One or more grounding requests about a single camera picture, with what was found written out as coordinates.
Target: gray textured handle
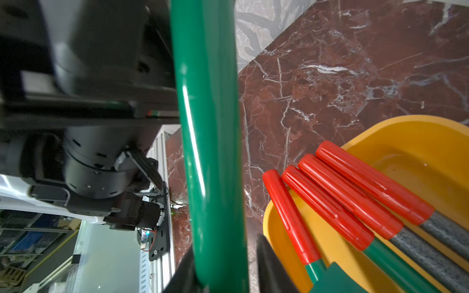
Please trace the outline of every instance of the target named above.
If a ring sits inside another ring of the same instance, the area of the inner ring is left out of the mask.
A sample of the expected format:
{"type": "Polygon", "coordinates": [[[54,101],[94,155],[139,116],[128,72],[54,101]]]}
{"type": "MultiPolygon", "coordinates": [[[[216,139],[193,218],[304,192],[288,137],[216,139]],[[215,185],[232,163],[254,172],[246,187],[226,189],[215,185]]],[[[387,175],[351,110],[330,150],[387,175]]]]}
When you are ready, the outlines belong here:
{"type": "Polygon", "coordinates": [[[451,292],[469,292],[469,273],[404,227],[389,240],[451,292]]]}
{"type": "Polygon", "coordinates": [[[469,261],[469,231],[435,211],[419,227],[469,261]]]}

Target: yellow bowl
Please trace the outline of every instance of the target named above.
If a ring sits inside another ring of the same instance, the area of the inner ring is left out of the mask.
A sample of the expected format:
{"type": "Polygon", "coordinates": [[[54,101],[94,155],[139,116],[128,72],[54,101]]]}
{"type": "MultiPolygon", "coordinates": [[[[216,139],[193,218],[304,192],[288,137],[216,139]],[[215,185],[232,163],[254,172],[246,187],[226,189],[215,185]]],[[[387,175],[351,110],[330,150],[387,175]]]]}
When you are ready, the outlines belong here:
{"type": "MultiPolygon", "coordinates": [[[[415,192],[463,227],[469,228],[468,127],[433,116],[401,116],[378,123],[342,148],[415,192]]],[[[290,194],[313,234],[326,265],[338,263],[369,293],[402,292],[390,278],[346,242],[301,198],[293,191],[290,191],[290,194]]],[[[402,220],[414,232],[469,271],[469,263],[456,253],[420,228],[402,220]]],[[[312,283],[272,202],[265,210],[263,226],[264,235],[288,275],[301,292],[308,292],[312,283]]],[[[438,289],[449,292],[390,242],[379,238],[438,289]]]]}

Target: green metal bar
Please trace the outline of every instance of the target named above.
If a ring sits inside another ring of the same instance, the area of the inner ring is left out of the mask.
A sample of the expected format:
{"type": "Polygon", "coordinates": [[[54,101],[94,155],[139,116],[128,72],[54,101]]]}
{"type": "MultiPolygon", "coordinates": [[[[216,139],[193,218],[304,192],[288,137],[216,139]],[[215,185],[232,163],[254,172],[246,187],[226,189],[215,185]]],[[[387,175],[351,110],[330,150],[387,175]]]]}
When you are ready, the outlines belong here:
{"type": "Polygon", "coordinates": [[[241,128],[232,0],[173,0],[171,31],[196,275],[247,292],[241,128]]]}
{"type": "Polygon", "coordinates": [[[378,238],[375,238],[363,253],[405,292],[440,292],[378,238]]]}
{"type": "Polygon", "coordinates": [[[313,282],[313,285],[321,279],[323,273],[325,272],[325,270],[327,270],[322,258],[318,259],[313,263],[307,264],[304,267],[306,268],[308,276],[310,277],[311,282],[313,282]]]}

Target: black bracket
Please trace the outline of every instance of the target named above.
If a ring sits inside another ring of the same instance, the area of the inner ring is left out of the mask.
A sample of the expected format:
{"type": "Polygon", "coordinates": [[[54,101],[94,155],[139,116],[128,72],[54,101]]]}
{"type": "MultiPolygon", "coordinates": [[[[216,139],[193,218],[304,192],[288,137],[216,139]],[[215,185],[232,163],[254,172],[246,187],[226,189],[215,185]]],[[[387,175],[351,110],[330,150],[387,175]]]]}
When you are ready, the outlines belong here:
{"type": "Polygon", "coordinates": [[[148,259],[154,261],[160,258],[164,253],[169,251],[169,236],[171,231],[169,230],[169,213],[171,209],[167,200],[167,196],[162,196],[158,198],[150,198],[151,203],[160,203],[164,207],[164,217],[161,225],[158,226],[156,233],[151,233],[149,236],[149,243],[153,242],[153,247],[148,251],[148,259]]]}
{"type": "Polygon", "coordinates": [[[135,165],[154,186],[156,195],[163,193],[163,179],[158,171],[148,162],[146,156],[139,149],[125,150],[125,155],[134,161],[135,165]]]}

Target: marble surface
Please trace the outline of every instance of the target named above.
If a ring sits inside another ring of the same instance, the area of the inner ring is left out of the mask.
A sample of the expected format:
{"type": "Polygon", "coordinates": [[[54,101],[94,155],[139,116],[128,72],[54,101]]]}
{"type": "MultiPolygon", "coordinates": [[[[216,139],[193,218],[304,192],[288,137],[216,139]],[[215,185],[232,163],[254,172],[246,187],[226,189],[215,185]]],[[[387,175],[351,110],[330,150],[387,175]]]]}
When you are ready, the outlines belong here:
{"type": "MultiPolygon", "coordinates": [[[[404,0],[405,3],[421,0],[404,0]]],[[[236,0],[236,46],[241,71],[316,0],[236,0]]],[[[469,0],[437,0],[469,6],[469,0]]]]}
{"type": "MultiPolygon", "coordinates": [[[[391,117],[469,125],[469,8],[402,0],[318,0],[239,73],[251,292],[255,240],[280,172],[323,140],[343,145],[391,117]]],[[[176,263],[190,247],[180,130],[166,143],[176,263]]]]}

